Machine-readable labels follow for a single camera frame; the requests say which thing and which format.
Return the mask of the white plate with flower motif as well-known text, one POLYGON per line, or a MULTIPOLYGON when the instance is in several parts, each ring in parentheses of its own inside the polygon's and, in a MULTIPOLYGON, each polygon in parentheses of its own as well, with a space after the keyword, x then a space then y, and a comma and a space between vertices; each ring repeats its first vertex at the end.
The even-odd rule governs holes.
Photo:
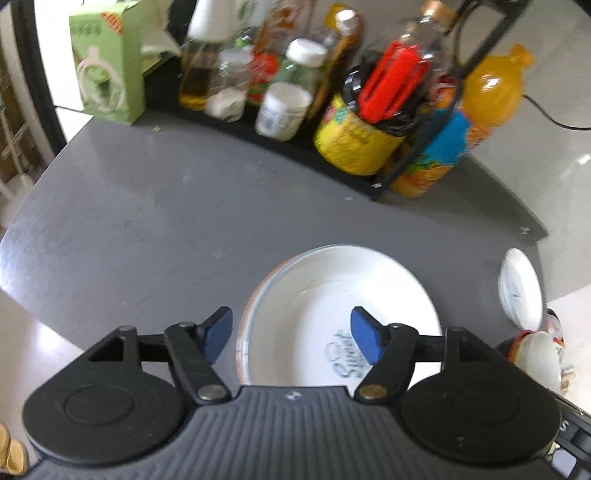
POLYGON ((235 366, 236 371, 238 372, 238 379, 242 383, 242 385, 249 385, 250 378, 249 378, 249 332, 250 332, 250 320, 249 315, 252 313, 252 309, 256 306, 257 298, 259 298, 259 294, 263 293, 264 288, 266 285, 270 283, 270 280, 273 279, 273 276, 277 273, 280 273, 281 270, 286 268, 288 265, 293 263, 297 260, 298 257, 301 257, 301 254, 294 255, 293 257, 288 258, 286 261, 277 265, 276 268, 270 271, 266 277, 263 278, 262 282, 257 285, 256 289, 252 292, 252 295, 249 297, 249 301, 247 301, 245 305, 245 309, 242 311, 242 317, 238 323, 238 334, 236 334, 236 341, 235 341, 235 366))

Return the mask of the white ceramic bowl front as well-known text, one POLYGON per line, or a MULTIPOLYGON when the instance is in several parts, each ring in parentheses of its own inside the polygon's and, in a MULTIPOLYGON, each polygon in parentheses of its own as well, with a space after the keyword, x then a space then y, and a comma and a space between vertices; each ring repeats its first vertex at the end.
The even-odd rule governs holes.
POLYGON ((513 363, 547 389, 560 392, 559 355, 552 337, 546 332, 525 335, 519 342, 513 363))

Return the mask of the large white Sweet plate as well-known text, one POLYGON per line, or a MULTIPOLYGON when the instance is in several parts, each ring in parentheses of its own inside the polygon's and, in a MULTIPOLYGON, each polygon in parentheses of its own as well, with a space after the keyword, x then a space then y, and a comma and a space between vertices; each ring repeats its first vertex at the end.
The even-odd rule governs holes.
POLYGON ((351 334, 356 306, 385 325, 442 333, 431 298, 405 266, 363 246, 318 247, 259 294, 249 315, 249 385, 356 390, 370 370, 351 334))

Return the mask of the red and black bowl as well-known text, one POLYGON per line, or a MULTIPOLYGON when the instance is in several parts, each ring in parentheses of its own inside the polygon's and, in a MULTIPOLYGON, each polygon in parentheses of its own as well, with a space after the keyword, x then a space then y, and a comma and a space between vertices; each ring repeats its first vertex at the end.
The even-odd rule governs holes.
POLYGON ((565 342, 562 338, 553 337, 547 332, 538 331, 534 332, 532 330, 523 330, 518 335, 511 337, 502 341, 500 344, 496 346, 496 350, 500 352, 505 358, 507 358, 510 362, 515 364, 517 362, 517 358, 519 357, 519 351, 522 345, 532 336, 544 334, 546 337, 549 337, 552 342, 553 346, 555 347, 559 356, 562 356, 562 352, 565 348, 565 342))

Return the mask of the small white Bakery plate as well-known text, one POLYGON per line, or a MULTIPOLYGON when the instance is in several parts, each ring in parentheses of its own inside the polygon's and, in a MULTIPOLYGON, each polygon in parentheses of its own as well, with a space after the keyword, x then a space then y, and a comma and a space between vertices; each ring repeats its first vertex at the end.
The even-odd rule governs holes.
POLYGON ((537 331, 543 317, 543 295, 527 255, 511 248, 501 263, 498 292, 506 316, 520 329, 537 331))

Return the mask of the large dark soy sauce bottle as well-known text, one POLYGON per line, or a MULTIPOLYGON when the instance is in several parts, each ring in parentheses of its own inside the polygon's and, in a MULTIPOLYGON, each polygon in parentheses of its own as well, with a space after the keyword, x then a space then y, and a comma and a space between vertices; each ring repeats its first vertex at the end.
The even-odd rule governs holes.
POLYGON ((427 1, 370 43, 346 74, 315 131, 325 161, 352 176, 378 173, 428 116, 436 83, 451 67, 447 33, 456 13, 427 1))

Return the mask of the white cap seasoning jar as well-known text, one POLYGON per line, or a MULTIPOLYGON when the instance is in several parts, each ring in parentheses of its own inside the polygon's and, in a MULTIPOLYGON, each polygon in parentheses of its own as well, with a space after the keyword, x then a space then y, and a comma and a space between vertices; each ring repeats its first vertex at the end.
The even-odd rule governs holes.
POLYGON ((286 142, 297 134, 315 99, 328 49, 307 38, 287 46, 279 73, 266 89, 256 117, 256 133, 286 142))

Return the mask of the small glass salt shaker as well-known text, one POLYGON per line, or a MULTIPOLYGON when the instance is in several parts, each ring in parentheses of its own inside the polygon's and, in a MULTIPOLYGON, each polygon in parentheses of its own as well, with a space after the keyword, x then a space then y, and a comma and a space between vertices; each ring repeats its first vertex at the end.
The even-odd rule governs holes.
POLYGON ((242 118, 250 76, 252 47, 223 49, 208 84, 205 113, 228 123, 242 118))

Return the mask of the black metal shelf rack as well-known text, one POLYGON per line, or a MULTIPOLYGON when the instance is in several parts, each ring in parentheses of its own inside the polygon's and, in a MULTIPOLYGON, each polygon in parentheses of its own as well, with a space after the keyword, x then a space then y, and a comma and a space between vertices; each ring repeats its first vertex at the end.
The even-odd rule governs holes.
POLYGON ((148 73, 145 77, 147 107, 174 115, 194 124, 205 125, 216 131, 224 132, 231 137, 259 146, 264 150, 283 155, 291 161, 327 175, 376 200, 392 185, 394 180, 397 180, 402 175, 403 170, 412 161, 419 158, 419 154, 427 148, 428 143, 443 131, 446 123, 452 117, 453 109, 459 105, 460 94, 464 92, 463 81, 520 19, 529 3, 527 1, 465 1, 459 7, 460 18, 455 21, 455 24, 450 29, 452 31, 461 30, 469 14, 478 6, 486 6, 495 10, 501 13, 503 18, 465 63, 455 62, 453 64, 451 78, 458 84, 458 88, 452 96, 451 105, 446 107, 442 113, 429 113, 419 121, 417 124, 418 131, 411 135, 409 152, 400 161, 394 163, 394 172, 388 174, 383 180, 380 180, 376 174, 349 174, 322 160, 321 154, 312 145, 311 127, 305 127, 304 131, 298 133, 293 140, 280 143, 256 134, 254 131, 254 109, 252 107, 246 109, 245 118, 233 124, 225 124, 221 120, 206 117, 204 113, 184 109, 174 99, 180 81, 180 62, 178 60, 168 59, 164 61, 162 65, 156 67, 154 71, 148 73))

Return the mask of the orange juice bottle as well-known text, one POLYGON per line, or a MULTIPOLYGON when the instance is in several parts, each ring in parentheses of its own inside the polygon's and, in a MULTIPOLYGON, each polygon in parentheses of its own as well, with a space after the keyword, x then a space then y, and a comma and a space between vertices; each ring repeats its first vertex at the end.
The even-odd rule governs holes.
POLYGON ((524 72, 534 63, 520 43, 506 55, 486 56, 464 81, 462 99, 446 126, 394 180, 391 189, 407 198, 424 195, 465 153, 507 123, 522 101, 524 72))

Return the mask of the green tissue box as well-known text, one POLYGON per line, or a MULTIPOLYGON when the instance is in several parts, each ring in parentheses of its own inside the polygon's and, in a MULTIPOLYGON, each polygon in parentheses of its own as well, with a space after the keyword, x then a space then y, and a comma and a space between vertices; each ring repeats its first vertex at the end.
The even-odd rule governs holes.
POLYGON ((76 79, 83 111, 133 124, 145 110, 144 75, 160 55, 144 46, 144 1, 88 1, 69 15, 76 79))

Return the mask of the white spray oil bottle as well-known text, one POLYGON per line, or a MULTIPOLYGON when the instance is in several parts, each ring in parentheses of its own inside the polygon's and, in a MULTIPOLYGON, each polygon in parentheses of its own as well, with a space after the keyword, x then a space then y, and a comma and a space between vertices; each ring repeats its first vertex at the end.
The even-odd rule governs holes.
POLYGON ((204 110, 219 52, 238 31, 235 9, 233 1, 197 1, 181 59, 178 102, 183 108, 204 110))

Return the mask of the yellow cap brown bottle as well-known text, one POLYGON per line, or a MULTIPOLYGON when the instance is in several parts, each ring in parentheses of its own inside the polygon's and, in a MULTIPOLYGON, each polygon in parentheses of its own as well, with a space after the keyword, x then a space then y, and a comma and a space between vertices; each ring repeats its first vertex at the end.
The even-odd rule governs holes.
POLYGON ((334 3, 325 15, 322 29, 311 35, 311 40, 328 49, 328 56, 322 67, 321 80, 315 99, 308 108, 308 122, 315 122, 322 116, 332 95, 339 89, 342 78, 355 59, 366 34, 363 15, 348 5, 334 3))

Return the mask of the green label sauce bottle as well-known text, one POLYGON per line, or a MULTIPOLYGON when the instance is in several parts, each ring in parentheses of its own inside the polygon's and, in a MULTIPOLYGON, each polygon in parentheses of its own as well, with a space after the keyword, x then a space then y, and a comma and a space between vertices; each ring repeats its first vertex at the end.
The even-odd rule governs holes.
POLYGON ((280 70, 288 44, 308 33, 314 11, 315 1, 312 0, 283 0, 270 4, 253 49, 247 91, 249 104, 259 106, 262 103, 267 88, 280 70))

